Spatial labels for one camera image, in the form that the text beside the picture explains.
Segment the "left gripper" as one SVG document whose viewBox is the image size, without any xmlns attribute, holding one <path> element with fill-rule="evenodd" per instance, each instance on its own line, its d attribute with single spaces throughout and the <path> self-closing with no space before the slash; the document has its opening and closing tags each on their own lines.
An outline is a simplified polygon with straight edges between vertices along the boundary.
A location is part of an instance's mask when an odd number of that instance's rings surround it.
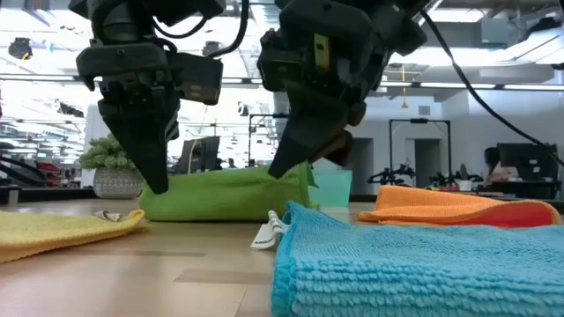
<svg viewBox="0 0 564 317">
<path fill-rule="evenodd" d="M 103 121 L 154 194 L 168 191 L 167 142 L 179 137 L 169 41 L 93 45 L 76 58 Z"/>
</svg>

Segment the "small plant in white pot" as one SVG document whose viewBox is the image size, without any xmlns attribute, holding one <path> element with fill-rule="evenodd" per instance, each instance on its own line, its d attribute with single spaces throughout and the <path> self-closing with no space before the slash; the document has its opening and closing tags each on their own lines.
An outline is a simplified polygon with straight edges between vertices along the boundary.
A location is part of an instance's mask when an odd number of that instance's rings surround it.
<svg viewBox="0 0 564 317">
<path fill-rule="evenodd" d="M 461 164 L 455 173 L 455 183 L 460 191 L 471 191 L 472 182 L 465 164 Z"/>
</svg>

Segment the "yellow microfiber towel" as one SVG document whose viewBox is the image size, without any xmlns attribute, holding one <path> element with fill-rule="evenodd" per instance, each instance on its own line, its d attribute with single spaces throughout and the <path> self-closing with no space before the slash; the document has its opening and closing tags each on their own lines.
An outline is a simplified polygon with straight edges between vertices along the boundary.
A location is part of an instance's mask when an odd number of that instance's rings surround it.
<svg viewBox="0 0 564 317">
<path fill-rule="evenodd" d="M 93 216 L 0 211 L 0 263 L 148 229 L 142 210 L 126 216 L 106 210 Z"/>
</svg>

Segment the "dark office desk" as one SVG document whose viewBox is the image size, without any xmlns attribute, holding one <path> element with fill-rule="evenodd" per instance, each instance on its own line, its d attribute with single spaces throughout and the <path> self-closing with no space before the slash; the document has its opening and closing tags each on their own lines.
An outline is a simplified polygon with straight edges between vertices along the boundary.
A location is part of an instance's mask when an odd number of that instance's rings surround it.
<svg viewBox="0 0 564 317">
<path fill-rule="evenodd" d="M 516 198 L 552 200 L 560 190 L 560 181 L 497 181 L 478 185 L 480 192 L 501 192 Z"/>
</svg>

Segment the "large black display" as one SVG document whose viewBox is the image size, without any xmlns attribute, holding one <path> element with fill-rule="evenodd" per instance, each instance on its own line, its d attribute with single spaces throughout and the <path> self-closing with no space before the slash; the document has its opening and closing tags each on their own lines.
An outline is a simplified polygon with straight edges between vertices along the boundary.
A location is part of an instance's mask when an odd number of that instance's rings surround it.
<svg viewBox="0 0 564 317">
<path fill-rule="evenodd" d="M 497 144 L 501 165 L 515 167 L 524 181 L 557 181 L 559 164 L 541 146 L 535 144 Z"/>
</svg>

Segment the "black office monitor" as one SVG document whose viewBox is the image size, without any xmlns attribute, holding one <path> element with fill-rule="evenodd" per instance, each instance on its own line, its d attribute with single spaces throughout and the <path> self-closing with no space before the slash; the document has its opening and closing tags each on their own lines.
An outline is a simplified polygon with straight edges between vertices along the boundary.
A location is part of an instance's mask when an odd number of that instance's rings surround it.
<svg viewBox="0 0 564 317">
<path fill-rule="evenodd" d="M 185 141 L 182 153 L 175 164 L 173 172 L 175 174 L 192 174 L 216 169 L 219 153 L 218 136 L 208 136 L 204 138 Z"/>
</svg>

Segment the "person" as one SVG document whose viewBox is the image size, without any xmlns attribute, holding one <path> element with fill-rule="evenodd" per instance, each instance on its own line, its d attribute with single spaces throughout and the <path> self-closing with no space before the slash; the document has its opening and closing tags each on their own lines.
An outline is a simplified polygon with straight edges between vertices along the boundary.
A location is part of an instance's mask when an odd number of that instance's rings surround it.
<svg viewBox="0 0 564 317">
<path fill-rule="evenodd" d="M 501 165 L 501 156 L 497 147 L 488 147 L 484 150 L 484 157 L 488 173 L 485 178 L 485 185 L 494 182 L 516 180 L 519 177 L 517 169 L 513 166 L 504 167 Z"/>
</svg>

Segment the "orange microfiber towel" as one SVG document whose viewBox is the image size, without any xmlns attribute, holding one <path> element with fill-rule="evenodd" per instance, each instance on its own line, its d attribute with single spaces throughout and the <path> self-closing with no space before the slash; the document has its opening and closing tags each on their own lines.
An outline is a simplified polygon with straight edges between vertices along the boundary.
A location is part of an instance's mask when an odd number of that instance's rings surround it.
<svg viewBox="0 0 564 317">
<path fill-rule="evenodd" d="M 500 228 L 562 223 L 559 212 L 539 200 L 501 201 L 389 185 L 379 188 L 375 209 L 359 213 L 357 219 L 378 225 L 490 225 Z"/>
</svg>

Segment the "green microfiber towel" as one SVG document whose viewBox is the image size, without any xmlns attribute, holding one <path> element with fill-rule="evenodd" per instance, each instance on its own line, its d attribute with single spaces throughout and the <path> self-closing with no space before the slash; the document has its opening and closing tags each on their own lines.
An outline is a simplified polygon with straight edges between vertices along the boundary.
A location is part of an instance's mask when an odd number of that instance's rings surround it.
<svg viewBox="0 0 564 317">
<path fill-rule="evenodd" d="M 260 166 L 171 176 L 163 194 L 144 185 L 137 204 L 147 219 L 158 222 L 266 222 L 270 210 L 282 217 L 289 201 L 313 205 L 309 163 L 298 164 L 279 179 L 268 170 Z"/>
</svg>

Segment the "green plant in patterned pot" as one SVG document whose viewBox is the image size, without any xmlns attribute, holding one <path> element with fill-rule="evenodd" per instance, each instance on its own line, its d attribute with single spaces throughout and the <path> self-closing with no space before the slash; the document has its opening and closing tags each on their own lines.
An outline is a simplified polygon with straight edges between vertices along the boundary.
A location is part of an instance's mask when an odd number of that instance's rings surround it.
<svg viewBox="0 0 564 317">
<path fill-rule="evenodd" d="M 91 139 L 78 162 L 93 170 L 93 192 L 101 199 L 134 199 L 142 191 L 143 177 L 111 133 Z"/>
</svg>

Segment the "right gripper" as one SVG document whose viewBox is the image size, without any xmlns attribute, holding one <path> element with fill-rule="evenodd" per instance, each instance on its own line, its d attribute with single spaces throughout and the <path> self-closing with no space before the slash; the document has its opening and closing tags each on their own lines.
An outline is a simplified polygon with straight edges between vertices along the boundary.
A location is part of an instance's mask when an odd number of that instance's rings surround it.
<svg viewBox="0 0 564 317">
<path fill-rule="evenodd" d="M 306 84 L 286 83 L 289 118 L 269 175 L 319 159 L 345 166 L 366 113 L 364 99 L 382 76 L 382 4 L 287 4 L 281 12 L 284 43 L 303 52 Z"/>
</svg>

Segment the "black ceiling device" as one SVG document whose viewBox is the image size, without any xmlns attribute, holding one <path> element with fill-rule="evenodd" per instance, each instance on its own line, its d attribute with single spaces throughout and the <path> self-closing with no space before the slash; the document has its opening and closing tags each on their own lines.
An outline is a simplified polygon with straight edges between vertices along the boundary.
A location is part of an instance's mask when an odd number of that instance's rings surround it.
<svg viewBox="0 0 564 317">
<path fill-rule="evenodd" d="M 8 54 L 19 60 L 29 60 L 33 57 L 30 46 L 31 40 L 24 37 L 16 37 L 8 47 Z"/>
</svg>

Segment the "teal translucent plastic basket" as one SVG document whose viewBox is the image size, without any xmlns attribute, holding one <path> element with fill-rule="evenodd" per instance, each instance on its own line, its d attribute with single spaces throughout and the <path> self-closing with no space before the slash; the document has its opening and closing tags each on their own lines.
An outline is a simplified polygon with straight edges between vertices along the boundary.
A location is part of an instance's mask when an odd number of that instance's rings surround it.
<svg viewBox="0 0 564 317">
<path fill-rule="evenodd" d="M 352 171 L 322 158 L 312 165 L 314 186 L 309 193 L 314 203 L 325 207 L 347 207 L 352 184 Z"/>
</svg>

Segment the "blue microfiber towel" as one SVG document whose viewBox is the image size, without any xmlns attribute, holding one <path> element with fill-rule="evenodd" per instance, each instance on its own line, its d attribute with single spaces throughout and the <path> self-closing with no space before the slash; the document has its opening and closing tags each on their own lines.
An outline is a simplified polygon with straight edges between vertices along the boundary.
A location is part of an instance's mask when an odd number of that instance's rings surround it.
<svg viewBox="0 0 564 317">
<path fill-rule="evenodd" d="M 271 317 L 564 317 L 564 226 L 349 225 L 290 202 L 253 248 L 275 247 Z"/>
</svg>

